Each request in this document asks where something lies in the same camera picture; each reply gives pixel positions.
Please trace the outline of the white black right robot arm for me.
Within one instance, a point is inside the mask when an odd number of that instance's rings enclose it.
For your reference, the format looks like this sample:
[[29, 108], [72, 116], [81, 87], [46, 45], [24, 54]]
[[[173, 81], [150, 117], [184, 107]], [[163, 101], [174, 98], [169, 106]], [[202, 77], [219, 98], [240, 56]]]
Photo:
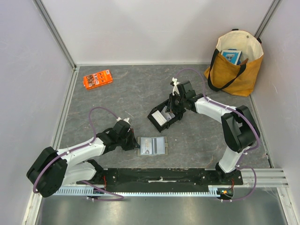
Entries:
[[191, 110], [206, 115], [221, 123], [226, 143], [226, 150], [216, 164], [215, 180], [219, 184], [229, 182], [235, 173], [241, 156], [258, 143], [260, 133], [254, 118], [246, 106], [233, 107], [224, 105], [204, 94], [196, 94], [189, 81], [171, 81], [172, 93], [169, 95], [167, 111], [173, 114]]

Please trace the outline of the beige leather card holder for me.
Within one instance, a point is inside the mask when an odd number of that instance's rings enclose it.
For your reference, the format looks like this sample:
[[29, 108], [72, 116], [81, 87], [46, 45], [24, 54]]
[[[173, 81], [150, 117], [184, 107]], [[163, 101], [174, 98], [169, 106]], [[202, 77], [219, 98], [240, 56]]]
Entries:
[[138, 137], [140, 146], [138, 156], [164, 156], [168, 155], [169, 144], [166, 136], [160, 137]]

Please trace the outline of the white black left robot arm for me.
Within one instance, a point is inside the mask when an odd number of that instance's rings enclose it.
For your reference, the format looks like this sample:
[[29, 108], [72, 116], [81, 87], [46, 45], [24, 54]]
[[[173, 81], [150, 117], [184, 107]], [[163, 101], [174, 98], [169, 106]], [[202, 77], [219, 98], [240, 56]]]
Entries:
[[43, 149], [26, 176], [33, 184], [33, 192], [44, 198], [56, 193], [61, 186], [78, 181], [98, 184], [103, 180], [103, 169], [93, 158], [117, 147], [125, 151], [138, 148], [134, 131], [126, 119], [119, 119], [112, 128], [70, 148]]

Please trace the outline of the white magnetic stripe card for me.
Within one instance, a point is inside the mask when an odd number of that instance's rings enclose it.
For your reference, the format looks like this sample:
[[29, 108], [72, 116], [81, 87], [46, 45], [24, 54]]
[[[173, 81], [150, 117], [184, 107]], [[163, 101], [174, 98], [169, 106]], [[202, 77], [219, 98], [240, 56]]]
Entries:
[[154, 155], [165, 154], [165, 138], [164, 137], [153, 137], [152, 147]]

